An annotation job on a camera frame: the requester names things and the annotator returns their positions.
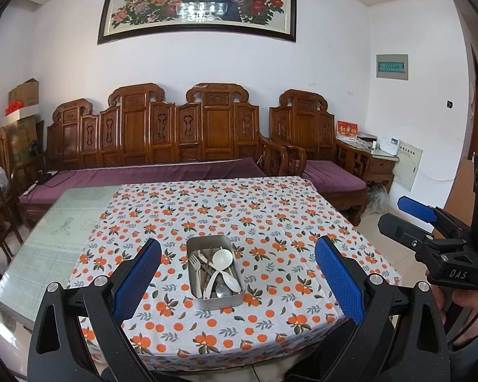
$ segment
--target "stainless steel container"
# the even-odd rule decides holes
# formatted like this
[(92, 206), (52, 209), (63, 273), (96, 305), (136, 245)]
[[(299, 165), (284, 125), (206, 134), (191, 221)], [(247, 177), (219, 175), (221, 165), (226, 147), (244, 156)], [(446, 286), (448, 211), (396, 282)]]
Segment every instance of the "stainless steel container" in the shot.
[[(222, 247), (223, 249), (227, 249), (232, 253), (233, 263), (230, 266), (230, 268), (232, 269), (233, 276), (237, 279), (237, 281), (241, 285), (242, 291), (241, 293), (233, 294), (232, 296), (221, 297), (221, 298), (209, 298), (205, 300), (197, 298), (194, 293), (197, 275), (196, 275), (195, 269), (188, 262), (187, 273), (189, 275), (190, 290), (193, 296), (193, 303), (200, 310), (218, 310), (221, 308), (238, 306), (243, 302), (246, 286), (244, 285), (243, 277), (241, 276), (241, 273), (240, 273), (241, 268), (239, 267), (239, 263), (237, 259), (235, 258), (232, 242), (230, 241), (228, 237), (221, 234), (192, 237), (186, 242), (186, 255), (189, 259), (190, 255), (194, 251), (207, 250), (207, 251), (203, 251), (203, 254), (207, 258), (208, 250), (211, 248), (211, 245), (213, 247), (213, 252), (215, 252), (216, 250), (219, 250), (220, 247)], [(202, 264), (203, 271), (205, 271), (205, 263), (203, 263), (201, 260), (200, 262)]]

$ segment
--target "electrical panel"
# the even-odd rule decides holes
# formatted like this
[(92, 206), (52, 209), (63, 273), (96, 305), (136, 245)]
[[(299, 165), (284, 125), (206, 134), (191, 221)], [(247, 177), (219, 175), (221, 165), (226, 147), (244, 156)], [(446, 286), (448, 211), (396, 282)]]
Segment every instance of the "electrical panel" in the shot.
[(400, 141), (399, 151), (396, 156), (400, 159), (393, 169), (395, 182), (402, 184), (411, 191), (414, 179), (422, 160), (423, 150), (416, 148), (404, 141)]

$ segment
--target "blue gripper pad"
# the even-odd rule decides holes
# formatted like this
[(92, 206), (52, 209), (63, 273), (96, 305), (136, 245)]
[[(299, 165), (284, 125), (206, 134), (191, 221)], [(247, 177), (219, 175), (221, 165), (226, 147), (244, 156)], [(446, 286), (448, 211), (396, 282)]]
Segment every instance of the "blue gripper pad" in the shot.
[(437, 220), (437, 216), (431, 207), (423, 205), (421, 202), (415, 201), (408, 196), (401, 196), (399, 198), (398, 207), (400, 211), (406, 212), (426, 223), (434, 223)]
[(118, 324), (133, 317), (145, 290), (161, 264), (161, 245), (153, 238), (149, 239), (136, 257), (131, 260), (135, 265), (115, 292), (113, 317)]
[(359, 324), (365, 315), (362, 292), (343, 264), (344, 257), (327, 237), (320, 238), (315, 244), (315, 260), (342, 311)]

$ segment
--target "purple seat cover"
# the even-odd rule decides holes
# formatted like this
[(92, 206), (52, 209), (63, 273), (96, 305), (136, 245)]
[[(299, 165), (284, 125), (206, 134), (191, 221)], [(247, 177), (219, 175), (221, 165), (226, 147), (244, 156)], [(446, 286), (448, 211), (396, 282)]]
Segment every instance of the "purple seat cover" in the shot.
[(20, 195), (19, 200), (23, 204), (54, 204), (70, 188), (265, 176), (252, 158), (194, 164), (79, 169), (58, 173), (28, 195)]
[(310, 181), (319, 194), (350, 192), (366, 188), (364, 181), (331, 161), (306, 161), (302, 178)]

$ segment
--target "wooden door frame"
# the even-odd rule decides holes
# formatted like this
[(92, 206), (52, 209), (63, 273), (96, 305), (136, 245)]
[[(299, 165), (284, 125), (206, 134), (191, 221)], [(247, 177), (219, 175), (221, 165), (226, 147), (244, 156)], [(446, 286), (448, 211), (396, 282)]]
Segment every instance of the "wooden door frame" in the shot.
[(471, 46), (471, 51), (473, 53), (473, 62), (474, 62), (474, 73), (476, 75), (474, 83), (474, 115), (473, 115), (473, 130), (471, 132), (471, 142), (469, 144), (469, 151), (467, 153), (467, 158), (470, 160), (473, 158), (473, 154), (478, 154), (478, 58), (474, 52), (473, 47)]

